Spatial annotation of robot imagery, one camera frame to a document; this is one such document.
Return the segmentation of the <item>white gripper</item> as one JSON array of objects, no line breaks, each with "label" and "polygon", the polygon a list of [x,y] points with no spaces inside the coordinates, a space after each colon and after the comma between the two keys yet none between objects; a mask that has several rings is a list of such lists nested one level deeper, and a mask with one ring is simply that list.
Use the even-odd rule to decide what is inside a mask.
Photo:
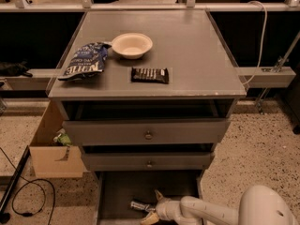
[{"label": "white gripper", "polygon": [[141,225],[154,225],[159,222],[159,220],[174,221],[177,224],[186,223],[186,219],[181,211],[180,201],[164,197],[157,189],[155,190],[155,194],[157,198],[156,212],[149,212],[148,215],[141,220]]}]

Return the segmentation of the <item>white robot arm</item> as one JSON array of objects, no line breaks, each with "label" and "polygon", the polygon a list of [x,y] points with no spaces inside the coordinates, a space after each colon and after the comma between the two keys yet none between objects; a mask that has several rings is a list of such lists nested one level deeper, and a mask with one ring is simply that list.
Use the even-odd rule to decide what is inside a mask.
[{"label": "white robot arm", "polygon": [[180,201],[164,197],[158,190],[154,211],[141,220],[141,225],[153,225],[160,220],[177,225],[299,225],[289,206],[270,187],[249,187],[242,195],[239,208],[233,209],[202,199],[184,196]]}]

